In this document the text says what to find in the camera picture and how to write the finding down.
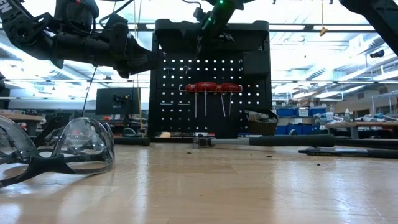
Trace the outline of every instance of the workbench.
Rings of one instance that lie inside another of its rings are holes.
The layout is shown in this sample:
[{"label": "workbench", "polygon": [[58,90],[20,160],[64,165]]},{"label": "workbench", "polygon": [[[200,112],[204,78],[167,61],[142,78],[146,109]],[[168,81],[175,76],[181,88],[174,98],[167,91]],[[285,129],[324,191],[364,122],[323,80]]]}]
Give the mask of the workbench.
[{"label": "workbench", "polygon": [[396,160],[299,149],[116,146],[111,172],[0,189],[0,223],[398,223]]},{"label": "workbench", "polygon": [[43,121],[43,117],[25,114],[6,114],[0,113],[1,116],[10,119],[11,121],[26,123],[26,131],[29,136],[36,136],[37,123]]},{"label": "workbench", "polygon": [[388,122],[355,121],[355,122],[341,122],[341,123],[334,123],[334,124],[326,124],[325,127],[328,129],[329,133],[333,133],[333,129],[335,129],[335,128],[348,128],[351,131],[351,138],[359,139],[359,137],[358,137],[358,128],[359,127],[382,127],[382,128],[397,129],[398,122],[395,122],[395,121],[388,121]]}]

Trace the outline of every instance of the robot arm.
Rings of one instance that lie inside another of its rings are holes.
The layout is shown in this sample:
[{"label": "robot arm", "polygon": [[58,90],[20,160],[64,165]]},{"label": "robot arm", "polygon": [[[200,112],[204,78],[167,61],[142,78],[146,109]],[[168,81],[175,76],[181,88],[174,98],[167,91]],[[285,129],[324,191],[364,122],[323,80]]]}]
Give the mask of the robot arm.
[{"label": "robot arm", "polygon": [[33,17],[23,0],[0,0],[0,19],[13,45],[58,68],[64,60],[110,66],[123,78],[157,69],[157,55],[129,35],[127,20],[112,14],[102,33],[91,30],[99,9],[95,0],[57,0],[55,15]]}]

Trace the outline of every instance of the wooden workbench surface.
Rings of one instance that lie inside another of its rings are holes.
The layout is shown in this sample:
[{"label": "wooden workbench surface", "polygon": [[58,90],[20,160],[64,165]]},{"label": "wooden workbench surface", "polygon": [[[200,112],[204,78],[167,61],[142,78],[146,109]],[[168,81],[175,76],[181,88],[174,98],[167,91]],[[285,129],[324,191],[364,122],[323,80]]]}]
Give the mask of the wooden workbench surface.
[{"label": "wooden workbench surface", "polygon": [[4,116],[12,121],[42,121],[43,117],[34,116],[34,115],[24,115],[24,114],[6,114],[0,113],[1,116]]},{"label": "wooden workbench surface", "polygon": [[398,122],[396,121],[388,121],[388,122],[364,122],[364,121],[355,121],[355,122],[340,122],[334,124],[326,124],[327,128],[351,128],[351,127],[398,127]]},{"label": "wooden workbench surface", "polygon": [[0,223],[398,223],[397,160],[234,149],[118,146],[111,172],[0,189]]}]

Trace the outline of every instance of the blue storage bin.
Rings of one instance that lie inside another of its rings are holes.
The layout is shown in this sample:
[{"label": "blue storage bin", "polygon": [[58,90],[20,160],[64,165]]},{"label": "blue storage bin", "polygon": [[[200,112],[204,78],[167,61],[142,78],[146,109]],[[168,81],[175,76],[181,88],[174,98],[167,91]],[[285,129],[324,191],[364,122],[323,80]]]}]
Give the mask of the blue storage bin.
[{"label": "blue storage bin", "polygon": [[303,126],[303,134],[308,134],[311,131],[318,130],[319,126],[305,125]]},{"label": "blue storage bin", "polygon": [[318,113],[320,113],[320,114],[326,113],[326,108],[310,109],[310,111],[308,112],[308,115],[313,116]]},{"label": "blue storage bin", "polygon": [[276,114],[278,116],[294,116],[294,109],[287,109],[287,108],[283,108],[283,109],[277,109],[276,110]]},{"label": "blue storage bin", "polygon": [[276,126],[275,135],[283,135],[286,134],[286,126]]},{"label": "blue storage bin", "polygon": [[296,130],[297,134],[303,134],[303,126],[302,125],[287,126],[286,133],[289,134],[292,129]]}]

